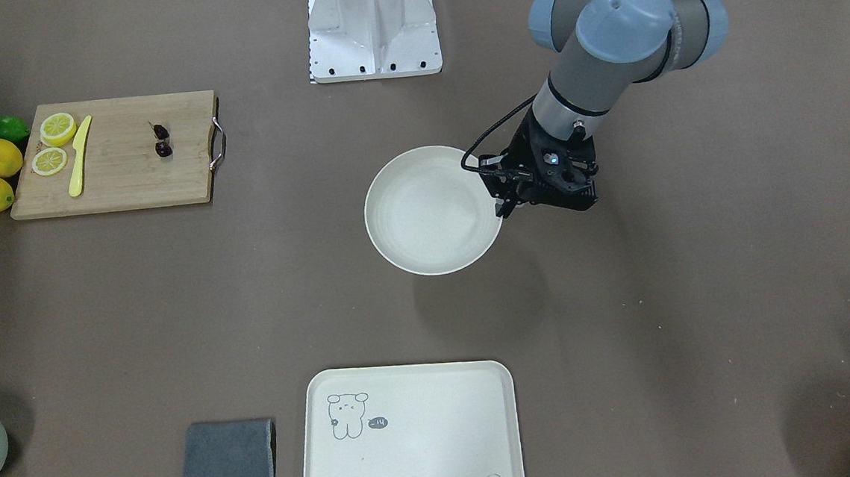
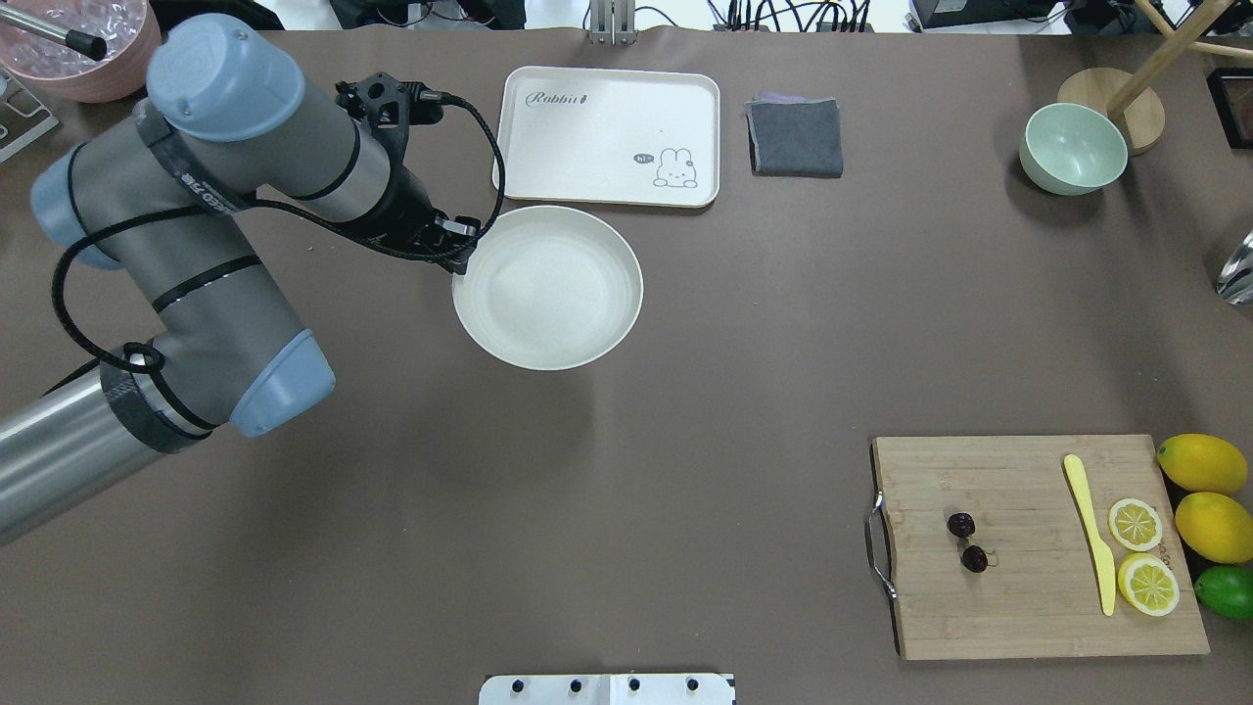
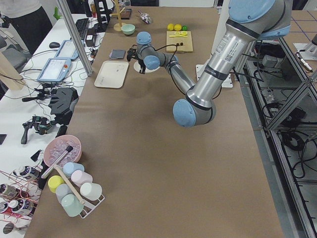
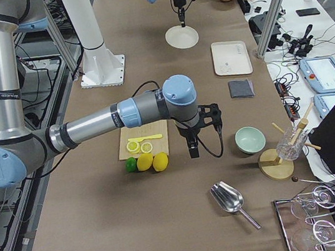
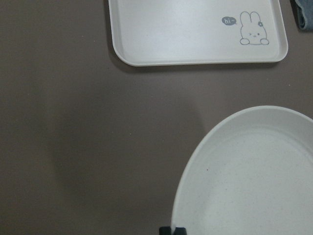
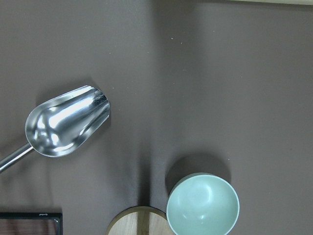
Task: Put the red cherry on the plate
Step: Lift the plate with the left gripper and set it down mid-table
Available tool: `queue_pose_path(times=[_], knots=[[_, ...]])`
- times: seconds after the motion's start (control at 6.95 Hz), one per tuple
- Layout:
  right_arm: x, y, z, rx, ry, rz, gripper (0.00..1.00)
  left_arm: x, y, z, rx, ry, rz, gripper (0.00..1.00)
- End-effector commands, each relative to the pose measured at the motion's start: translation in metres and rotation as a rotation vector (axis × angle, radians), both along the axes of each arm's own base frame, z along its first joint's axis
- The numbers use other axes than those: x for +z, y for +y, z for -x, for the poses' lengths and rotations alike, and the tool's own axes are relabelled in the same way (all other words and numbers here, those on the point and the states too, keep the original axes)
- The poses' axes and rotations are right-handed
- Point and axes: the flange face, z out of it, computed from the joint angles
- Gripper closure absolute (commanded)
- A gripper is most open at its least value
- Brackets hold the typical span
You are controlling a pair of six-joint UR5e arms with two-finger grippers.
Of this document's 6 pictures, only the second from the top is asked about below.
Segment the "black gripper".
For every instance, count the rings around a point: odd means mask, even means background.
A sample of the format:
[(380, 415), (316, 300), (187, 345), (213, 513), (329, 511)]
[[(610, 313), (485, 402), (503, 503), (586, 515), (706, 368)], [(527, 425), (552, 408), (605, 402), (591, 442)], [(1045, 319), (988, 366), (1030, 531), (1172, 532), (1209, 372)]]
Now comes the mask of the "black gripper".
[(482, 238), (482, 220), (447, 217), (431, 205), (420, 179), (403, 165), (410, 129), (444, 118), (444, 94), (383, 71), (336, 84), (337, 106), (382, 149), (386, 182), (371, 209), (345, 224), (353, 240), (391, 258), (431, 258), (451, 275), (465, 275)]

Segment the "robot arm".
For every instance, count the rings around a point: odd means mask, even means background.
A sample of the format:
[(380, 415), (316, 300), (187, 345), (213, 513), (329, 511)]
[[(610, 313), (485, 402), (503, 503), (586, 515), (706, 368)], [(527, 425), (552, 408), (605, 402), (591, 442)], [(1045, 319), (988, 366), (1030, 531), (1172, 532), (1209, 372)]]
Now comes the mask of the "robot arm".
[(383, 71), (326, 95), (229, 15), (174, 28), (132, 116), (34, 182), (34, 217), (64, 247), (51, 303), (90, 358), (3, 423), (3, 542), (223, 425), (264, 436), (332, 392), (238, 213), (461, 275), (489, 222), (436, 209), (403, 165), (411, 126), (444, 106), (469, 103)]

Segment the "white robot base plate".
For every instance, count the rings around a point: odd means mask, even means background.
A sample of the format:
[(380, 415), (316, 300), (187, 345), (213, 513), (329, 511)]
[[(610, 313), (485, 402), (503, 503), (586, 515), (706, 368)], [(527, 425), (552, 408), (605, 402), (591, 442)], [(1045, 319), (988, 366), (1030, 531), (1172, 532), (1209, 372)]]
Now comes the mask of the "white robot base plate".
[(479, 704), (736, 704), (734, 677), (717, 672), (497, 675)]

